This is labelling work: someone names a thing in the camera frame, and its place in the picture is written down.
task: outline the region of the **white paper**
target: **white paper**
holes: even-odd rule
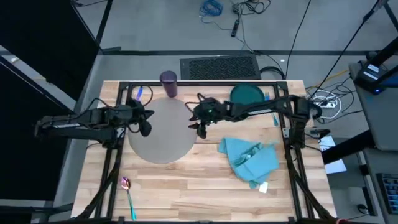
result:
[[[267,193],[267,189],[268,189],[268,182],[264,181],[264,183],[260,185],[259,191],[261,193]]]
[[[335,146],[335,142],[331,136],[325,136],[321,138],[321,142],[319,143],[319,147],[322,151],[328,150],[329,148]],[[335,162],[329,163],[325,165],[325,170],[327,174],[335,174],[338,172],[347,171],[346,166],[342,159],[339,159]]]

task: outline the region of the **concrete floor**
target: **concrete floor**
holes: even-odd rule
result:
[[[80,0],[89,4],[96,0]],[[199,7],[203,0],[114,0],[108,23],[101,42],[102,48],[121,46],[122,50],[240,50],[242,43],[219,30],[214,24],[204,24],[199,18]],[[224,11],[220,17],[205,18],[216,21],[221,27],[230,28],[236,19],[231,12],[229,0],[220,1]],[[307,16],[297,37],[295,50],[343,50],[363,16],[375,0],[317,0],[312,1]],[[307,6],[308,0],[272,1],[270,8],[261,15],[243,18],[246,40],[255,50],[290,50],[292,41]],[[79,7],[78,12],[90,31],[96,36],[106,3]],[[390,7],[398,15],[398,1]],[[242,39],[239,26],[238,37]],[[349,50],[379,50],[397,36],[392,22],[384,9],[379,10],[364,25]],[[271,55],[285,70],[287,55]],[[181,58],[205,56],[102,56],[99,55],[86,84],[86,94],[77,104],[82,109],[100,93],[103,80],[158,80],[164,70],[173,70],[180,77]],[[323,80],[337,56],[291,56],[288,79],[304,80],[305,86]],[[333,70],[333,74],[348,69],[348,64],[364,57],[344,56]],[[257,56],[260,67],[275,65],[266,56]],[[387,67],[398,64],[392,57]],[[342,81],[344,74],[325,84]],[[274,73],[263,73],[262,79],[277,79]],[[353,82],[346,86],[354,90]],[[343,107],[351,102],[351,96],[342,98]],[[354,93],[354,104],[349,111],[361,110],[358,96]],[[333,137],[350,138],[368,129],[363,113],[345,116],[331,124],[316,124],[332,131]],[[66,158],[58,195],[54,206],[72,203],[80,178],[86,141],[72,141]],[[338,207],[339,198],[345,193],[333,194]],[[341,213],[343,218],[355,217],[357,213]],[[52,220],[67,218],[68,213],[56,215]]]

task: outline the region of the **blue towel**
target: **blue towel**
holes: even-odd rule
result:
[[[229,164],[237,177],[249,183],[255,189],[279,168],[278,157],[273,144],[264,147],[259,142],[223,138],[218,152],[228,156]]]

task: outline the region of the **purple cup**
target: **purple cup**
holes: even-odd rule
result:
[[[172,71],[165,71],[160,74],[160,82],[168,97],[177,96],[177,75]]]

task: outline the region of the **wooden table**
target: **wooden table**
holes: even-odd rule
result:
[[[303,81],[289,80],[287,84],[289,94],[305,95]],[[118,86],[119,81],[105,81],[100,98],[114,105]],[[153,86],[152,89],[154,99],[165,97],[161,86]],[[179,86],[176,98],[197,101],[196,94],[200,92],[223,101],[229,98],[231,89],[232,86]],[[274,98],[272,87],[262,86],[261,89],[269,92],[271,99]],[[142,102],[149,97],[149,91],[144,91]],[[253,116],[238,123],[220,122],[209,126],[207,131],[206,139],[198,138],[187,155],[169,164],[153,164],[141,159],[131,149],[128,138],[125,138],[119,178],[126,176],[131,179],[130,193],[138,220],[287,221],[287,217],[295,217],[282,134],[280,127],[274,126],[271,114]],[[226,155],[217,152],[218,143],[226,136],[264,144],[279,142],[275,145],[279,169],[271,173],[266,194],[250,189],[247,183],[237,179]],[[313,139],[306,139],[306,143],[319,147]],[[97,193],[105,153],[106,150],[101,146],[87,149],[72,216],[81,213]],[[302,155],[310,190],[335,216],[321,154],[305,148],[302,149]],[[304,196],[297,188],[303,216],[306,217]],[[108,194],[104,196],[103,216],[108,197]],[[120,186],[116,192],[113,219],[117,220],[119,216],[125,216],[127,220],[131,218],[126,192]]]

